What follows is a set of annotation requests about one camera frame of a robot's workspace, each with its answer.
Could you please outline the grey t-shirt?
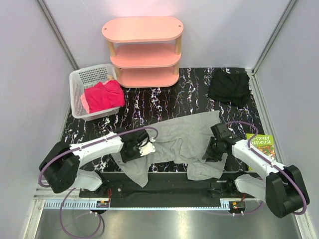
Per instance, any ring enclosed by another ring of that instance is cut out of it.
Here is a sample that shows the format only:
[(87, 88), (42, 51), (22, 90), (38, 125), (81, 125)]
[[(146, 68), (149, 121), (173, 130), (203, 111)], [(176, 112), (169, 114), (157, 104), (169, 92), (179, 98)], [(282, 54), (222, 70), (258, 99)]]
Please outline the grey t-shirt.
[(218, 162), (203, 159), (210, 138), (211, 126), (220, 123), (220, 112), (209, 111), (154, 123), (159, 131), (154, 142), (156, 151), (125, 163), (120, 153), (112, 157), (119, 168), (136, 184), (145, 187), (152, 164), (174, 162), (187, 164), (187, 177), (193, 181), (219, 179), (224, 171), (227, 155)]

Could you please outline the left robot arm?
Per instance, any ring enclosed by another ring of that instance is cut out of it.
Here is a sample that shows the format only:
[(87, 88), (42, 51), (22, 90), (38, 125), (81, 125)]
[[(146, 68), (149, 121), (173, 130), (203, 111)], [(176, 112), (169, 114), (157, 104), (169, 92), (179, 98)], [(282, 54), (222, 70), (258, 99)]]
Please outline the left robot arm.
[(122, 128), (106, 136), (78, 144), (56, 143), (39, 166), (39, 179), (55, 194), (79, 188), (93, 197), (107, 194), (108, 183), (101, 174), (82, 169), (85, 164), (108, 154), (118, 154), (123, 163), (155, 152), (155, 138), (142, 127), (126, 131)]

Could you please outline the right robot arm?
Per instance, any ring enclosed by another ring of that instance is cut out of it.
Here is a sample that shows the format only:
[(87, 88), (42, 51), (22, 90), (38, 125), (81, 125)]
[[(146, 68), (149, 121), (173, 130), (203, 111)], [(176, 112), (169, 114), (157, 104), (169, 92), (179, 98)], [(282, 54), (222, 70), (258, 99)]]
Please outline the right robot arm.
[(204, 159), (218, 162), (224, 154), (232, 155), (251, 166), (258, 177), (238, 171), (227, 179), (218, 193), (234, 198), (240, 194), (250, 195), (264, 202), (278, 218), (303, 215), (310, 199), (299, 168), (273, 160), (253, 146), (251, 138), (233, 134), (228, 126), (229, 123), (218, 123), (210, 128), (213, 136)]

